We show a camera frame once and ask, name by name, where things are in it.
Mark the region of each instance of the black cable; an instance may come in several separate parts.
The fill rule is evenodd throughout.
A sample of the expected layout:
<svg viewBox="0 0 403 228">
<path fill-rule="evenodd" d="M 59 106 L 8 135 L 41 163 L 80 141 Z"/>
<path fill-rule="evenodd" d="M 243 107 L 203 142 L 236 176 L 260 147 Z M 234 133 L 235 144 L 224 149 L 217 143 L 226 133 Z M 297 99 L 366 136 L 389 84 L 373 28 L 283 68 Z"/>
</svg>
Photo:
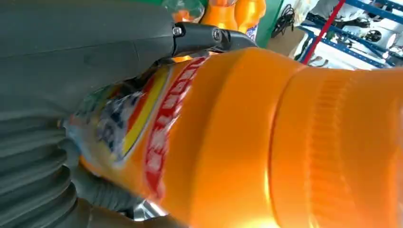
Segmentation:
<svg viewBox="0 0 403 228">
<path fill-rule="evenodd" d="M 294 9 L 292 8 L 291 4 L 287 4 L 281 13 L 281 16 L 278 18 L 276 25 L 274 26 L 271 37 L 274 38 L 280 33 L 284 35 L 287 27 L 289 26 L 291 26 L 291 31 L 294 31 L 294 17 Z"/>
</svg>

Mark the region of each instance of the shelf rack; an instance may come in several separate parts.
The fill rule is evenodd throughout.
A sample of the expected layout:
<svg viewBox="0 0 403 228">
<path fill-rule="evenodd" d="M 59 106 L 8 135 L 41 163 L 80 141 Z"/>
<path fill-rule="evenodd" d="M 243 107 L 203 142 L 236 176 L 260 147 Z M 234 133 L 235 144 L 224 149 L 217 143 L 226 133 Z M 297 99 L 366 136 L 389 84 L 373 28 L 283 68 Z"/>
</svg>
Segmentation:
<svg viewBox="0 0 403 228">
<path fill-rule="evenodd" d="M 377 0 L 376 3 L 381 3 L 383 5 L 387 5 L 387 6 L 391 7 L 392 9 L 396 9 L 396 10 L 399 10 L 399 11 L 403 12 L 403 6 L 398 4 L 398 3 L 392 2 L 392 1 L 389 1 L 389 0 Z M 363 40 L 363 39 L 361 39 L 361 38 L 359 38 L 359 37 L 357 37 L 357 36 L 355 36 L 353 34 L 345 32 L 345 31 L 343 31 L 343 30 L 341 30 L 339 28 L 336 28 L 336 27 L 331 25 L 333 23 L 334 19 L 336 18 L 336 15 L 338 14 L 338 12 L 340 11 L 341 7 L 344 4 L 348 4 L 348 5 L 363 9 L 365 11 L 368 11 L 368 12 L 371 12 L 373 14 L 379 15 L 379 16 L 381 16 L 383 18 L 390 19 L 390 20 L 395 21 L 397 23 L 403 24 L 403 17 L 401 17 L 399 15 L 395 15 L 395 14 L 393 14 L 391 12 L 388 12 L 388 11 L 385 11 L 383 9 L 377 8 L 377 7 L 373 6 L 373 5 L 363 3 L 363 2 L 361 2 L 359 0 L 340 0 L 339 3 L 336 5 L 334 11 L 330 15 L 329 19 L 325 23 L 323 23 L 323 21 L 321 21 L 321 20 L 316 19 L 313 15 L 308 15 L 307 20 L 313 22 L 314 24 L 302 23 L 301 26 L 299 26 L 299 28 L 302 29 L 303 31 L 305 31 L 309 35 L 310 38 L 314 39 L 314 42 L 312 42 L 309 45 L 309 47 L 307 48 L 306 52 L 304 53 L 301 62 L 306 64 L 311 59 L 312 54 L 314 53 L 315 48 L 318 45 L 318 43 L 323 42 L 323 43 L 325 43 L 327 45 L 330 45 L 330 46 L 332 46 L 332 47 L 334 47 L 334 48 L 336 48 L 336 49 L 338 49 L 338 50 L 340 50 L 342 52 L 345 52 L 345 53 L 347 53 L 347 54 L 349 54 L 349 55 L 351 55 L 353 57 L 356 57 L 356 58 L 358 58 L 358 59 L 360 59 L 362 61 L 365 61 L 368 64 L 371 64 L 371 65 L 373 65 L 373 66 L 375 66 L 377 68 L 393 67 L 394 64 L 392 62 L 390 62 L 390 61 L 386 60 L 386 64 L 380 63 L 380 62 L 372 60 L 372 59 L 370 59 L 370 58 L 368 58 L 368 57 L 366 57 L 364 55 L 361 55 L 361 54 L 359 54 L 357 52 L 354 52 L 353 50 L 347 48 L 346 45 L 337 44 L 337 43 L 334 43 L 334 42 L 332 42 L 332 41 L 330 41 L 328 39 L 323 38 L 323 35 L 330 30 L 330 31 L 333 31 L 333 32 L 335 32 L 337 34 L 340 34 L 340 35 L 342 35 L 344 37 L 347 37 L 349 39 L 352 39 L 352 40 L 362 44 L 363 46 L 368 48 L 370 51 L 374 52 L 380 58 L 382 58 L 383 53 L 388 51 L 383 47 L 380 47 L 380 46 L 378 46 L 378 45 L 376 45 L 374 43 L 371 43 L 371 42 L 368 42 L 366 40 Z M 317 29 L 321 29 L 321 31 L 319 33 L 319 36 L 316 36 L 311 30 L 307 29 L 308 27 L 314 27 L 314 28 L 317 28 Z M 394 57 L 397 57 L 397 58 L 400 58 L 400 59 L 402 58 L 401 56 L 396 55 L 395 53 L 389 53 L 389 54 L 391 56 L 394 56 Z"/>
</svg>

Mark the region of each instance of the orange soda bottle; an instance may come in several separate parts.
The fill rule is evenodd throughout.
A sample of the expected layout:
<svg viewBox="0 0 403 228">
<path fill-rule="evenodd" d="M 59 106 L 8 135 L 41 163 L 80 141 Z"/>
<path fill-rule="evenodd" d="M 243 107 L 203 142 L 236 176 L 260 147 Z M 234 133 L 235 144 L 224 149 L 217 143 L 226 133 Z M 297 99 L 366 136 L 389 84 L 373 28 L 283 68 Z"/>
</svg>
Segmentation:
<svg viewBox="0 0 403 228">
<path fill-rule="evenodd" d="M 235 2 L 236 0 L 210 0 L 201 23 L 221 29 L 237 30 Z"/>
<path fill-rule="evenodd" d="M 265 0 L 239 0 L 235 6 L 238 31 L 255 40 L 260 18 L 266 13 Z"/>
</svg>

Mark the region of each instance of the blue metal shelf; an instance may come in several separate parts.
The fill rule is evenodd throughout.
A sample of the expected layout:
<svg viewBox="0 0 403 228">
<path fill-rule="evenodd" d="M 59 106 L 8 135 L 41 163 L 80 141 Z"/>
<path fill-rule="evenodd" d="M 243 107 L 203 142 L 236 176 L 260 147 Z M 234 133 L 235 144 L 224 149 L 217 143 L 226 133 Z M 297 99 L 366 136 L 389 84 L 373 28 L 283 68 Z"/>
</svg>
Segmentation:
<svg viewBox="0 0 403 228">
<path fill-rule="evenodd" d="M 377 0 L 376 2 L 388 5 L 388 6 L 392 7 L 393 9 L 396 9 L 396 10 L 400 10 L 400 11 L 403 10 L 402 5 L 394 3 L 394 2 L 391 2 L 391 1 L 388 1 L 388 0 Z M 355 6 L 357 8 L 363 9 L 363 10 L 368 11 L 370 13 L 379 15 L 379 16 L 381 16 L 383 18 L 387 18 L 389 20 L 395 21 L 395 22 L 397 22 L 399 24 L 403 24 L 403 17 L 395 15 L 393 13 L 390 13 L 390 12 L 385 11 L 383 9 L 380 9 L 378 7 L 372 6 L 370 4 L 363 3 L 363 2 L 361 2 L 359 0 L 346 0 L 345 3 L 349 4 L 351 6 Z"/>
<path fill-rule="evenodd" d="M 375 2 L 376 3 L 381 3 L 383 5 L 387 5 L 387 6 L 391 7 L 392 9 L 399 10 L 399 11 L 403 12 L 403 5 L 401 5 L 401 4 L 398 4 L 398 3 L 395 3 L 395 2 L 392 2 L 392 1 L 389 1 L 389 0 L 376 0 Z M 403 24 L 403 17 L 395 15 L 395 14 L 393 14 L 391 12 L 385 11 L 385 10 L 380 9 L 378 7 L 375 7 L 375 6 L 371 5 L 371 4 L 366 4 L 366 3 L 363 3 L 363 2 L 361 2 L 359 0 L 345 0 L 345 4 L 349 4 L 351 6 L 363 9 L 363 10 L 368 11 L 370 13 L 379 15 L 379 16 L 381 16 L 383 18 L 386 18 L 386 19 L 395 21 L 397 23 Z M 308 24 L 308 23 L 302 23 L 301 26 L 299 26 L 299 28 L 301 30 L 305 31 L 309 35 L 309 37 L 315 38 L 316 37 L 315 34 L 311 30 L 309 30 L 309 29 L 307 29 L 305 27 L 315 27 L 317 29 L 323 29 L 323 26 L 324 26 L 325 22 L 323 22 L 322 20 L 320 20 L 320 19 L 318 19 L 315 16 L 312 16 L 310 14 L 308 14 L 307 20 L 312 21 L 314 24 L 312 25 L 312 24 Z M 380 46 L 376 45 L 375 43 L 372 43 L 372 42 L 369 42 L 367 40 L 361 39 L 360 37 L 357 37 L 357 36 L 355 36 L 355 35 L 353 35 L 351 33 L 345 32 L 345 31 L 343 31 L 343 30 L 341 30 L 339 28 L 336 28 L 334 26 L 330 26 L 329 30 L 334 31 L 335 33 L 340 34 L 343 37 L 349 38 L 351 40 L 354 40 L 354 41 L 360 43 L 361 45 L 365 46 L 367 49 L 372 51 L 374 54 L 376 54 L 381 59 L 383 59 L 382 54 L 388 52 L 387 49 L 385 49 L 383 47 L 380 47 Z M 389 60 L 385 60 L 386 63 L 389 65 L 389 66 L 387 66 L 385 64 L 382 64 L 382 63 L 380 63 L 378 61 L 375 61 L 373 59 L 370 59 L 370 58 L 368 58 L 366 56 L 363 56 L 363 55 L 361 55 L 359 53 L 356 53 L 356 52 L 352 51 L 346 45 L 337 44 L 337 43 L 334 43 L 334 42 L 332 42 L 332 41 L 330 41 L 328 39 L 321 38 L 321 42 L 323 42 L 323 43 L 325 43 L 325 44 L 327 44 L 327 45 L 329 45 L 331 47 L 334 47 L 334 48 L 336 48 L 336 49 L 338 49 L 338 50 L 340 50 L 342 52 L 345 52 L 345 53 L 347 53 L 347 54 L 349 54 L 349 55 L 351 55 L 353 57 L 356 57 L 356 58 L 358 58 L 358 59 L 360 59 L 360 60 L 362 60 L 364 62 L 367 62 L 368 64 L 371 64 L 371 65 L 373 65 L 373 66 L 375 66 L 377 68 L 386 68 L 386 67 L 389 67 L 389 66 L 392 66 L 392 67 L 395 66 L 394 63 L 389 61 Z M 302 59 L 305 59 L 305 57 L 306 57 L 308 51 L 311 49 L 311 47 L 312 47 L 312 44 L 309 45 L 309 47 L 307 48 L 306 52 L 304 53 L 304 56 L 303 56 Z M 399 59 L 403 59 L 401 56 L 399 56 L 399 55 L 397 55 L 397 54 L 395 54 L 393 52 L 388 52 L 388 54 L 390 56 L 393 56 L 393 57 L 396 57 L 396 58 L 399 58 Z"/>
<path fill-rule="evenodd" d="M 304 28 L 303 26 L 299 26 L 298 28 L 301 29 L 301 30 L 303 30 L 304 32 L 306 32 L 309 37 L 311 37 L 311 38 L 316 37 L 316 35 L 314 34 L 313 31 L 311 31 L 311 30 L 309 30 L 309 29 L 307 29 L 307 28 Z M 388 66 L 386 66 L 385 64 L 379 63 L 379 62 L 377 62 L 377 61 L 375 61 L 375 60 L 372 60 L 372 59 L 370 59 L 370 58 L 368 58 L 368 57 L 365 57 L 365 56 L 363 56 L 363 55 L 361 55 L 361 54 L 358 54 L 358 53 L 356 53 L 356 52 L 354 52 L 354 51 L 348 49 L 345 45 L 333 43 L 332 41 L 327 40 L 327 39 L 324 39 L 324 38 L 321 39 L 321 42 L 323 42 L 323 43 L 325 43 L 325 44 L 327 44 L 327 45 L 329 45 L 329 46 L 331 46 L 331 47 L 333 47 L 333 48 L 336 48 L 337 50 L 340 50 L 340 51 L 342 51 L 342 52 L 344 52 L 344 53 L 346 53 L 346 54 L 349 54 L 349 55 L 351 55 L 351 56 L 353 56 L 353 57 L 355 57 L 355 58 L 358 58 L 358 59 L 360 59 L 360 60 L 362 60 L 362 61 L 364 61 L 364 62 L 366 62 L 366 63 L 368 63 L 368 64 L 370 64 L 370 65 L 373 65 L 374 67 L 377 67 L 377 68 L 388 68 Z M 305 58 L 305 55 L 307 54 L 307 51 L 308 51 L 310 48 L 311 48 L 311 46 L 309 46 L 309 47 L 306 49 L 306 51 L 305 51 L 304 56 L 302 57 L 302 59 Z"/>
<path fill-rule="evenodd" d="M 312 14 L 310 14 L 310 13 L 307 15 L 307 20 L 309 20 L 309 21 L 315 23 L 315 25 L 311 25 L 311 24 L 307 24 L 307 23 L 302 23 L 301 25 L 303 25 L 303 26 L 315 27 L 315 28 L 317 28 L 317 29 L 322 29 L 323 25 L 325 24 L 324 21 L 319 20 L 318 18 L 316 18 L 314 15 L 312 15 Z M 358 43 L 364 45 L 365 47 L 367 47 L 367 48 L 370 49 L 371 51 L 377 50 L 377 51 L 380 51 L 380 52 L 382 52 L 382 53 L 385 53 L 385 52 L 388 51 L 387 49 L 385 49 L 385 48 L 383 48 L 383 47 L 381 47 L 381 46 L 379 46 L 379 45 L 376 45 L 375 43 L 372 43 L 372 42 L 369 42 L 369 41 L 364 40 L 364 39 L 362 39 L 362 38 L 359 38 L 359 37 L 357 37 L 357 36 L 355 36 L 355 35 L 353 35 L 353 34 L 351 34 L 351 33 L 348 33 L 348 32 L 346 32 L 346 31 L 343 31 L 343 30 L 341 30 L 341 29 L 339 29 L 339 28 L 337 28 L 337 27 L 335 27 L 335 26 L 330 26 L 329 30 L 330 30 L 330 31 L 334 31 L 334 32 L 336 32 L 336 33 L 338 33 L 338 34 L 341 34 L 341 35 L 343 35 L 343 36 L 345 36 L 345 37 L 347 37 L 347 38 L 350 38 L 350 39 L 352 39 L 352 40 L 354 40 L 354 41 L 356 41 L 356 42 L 358 42 Z M 403 60 L 403 57 L 400 56 L 400 55 L 398 55 L 398 54 L 396 54 L 396 53 L 390 52 L 389 55 L 390 55 L 390 56 L 393 56 L 393 57 L 395 57 L 395 58 L 398 58 L 398 59 L 402 59 L 402 60 Z"/>
<path fill-rule="evenodd" d="M 376 3 L 381 3 L 383 5 L 387 5 L 392 7 L 393 9 L 399 10 L 403 12 L 403 6 L 400 5 L 399 3 L 393 2 L 393 1 L 388 1 L 388 0 L 376 0 Z"/>
</svg>

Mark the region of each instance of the gray corrugated sleeve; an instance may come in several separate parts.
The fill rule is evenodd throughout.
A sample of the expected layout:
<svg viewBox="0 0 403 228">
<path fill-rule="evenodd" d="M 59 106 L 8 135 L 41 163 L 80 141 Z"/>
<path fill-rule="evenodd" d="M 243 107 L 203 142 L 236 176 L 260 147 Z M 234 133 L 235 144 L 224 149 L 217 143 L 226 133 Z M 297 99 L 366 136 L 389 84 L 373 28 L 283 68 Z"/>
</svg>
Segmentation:
<svg viewBox="0 0 403 228">
<path fill-rule="evenodd" d="M 169 56 L 172 24 L 163 9 L 139 3 L 0 2 L 0 227 L 176 227 L 169 217 L 134 222 L 78 198 L 75 184 L 96 205 L 136 201 L 79 166 L 70 171 L 64 164 L 75 164 L 77 151 L 58 128 L 90 92 Z M 148 38 L 154 51 L 137 52 L 136 41 Z"/>
</svg>

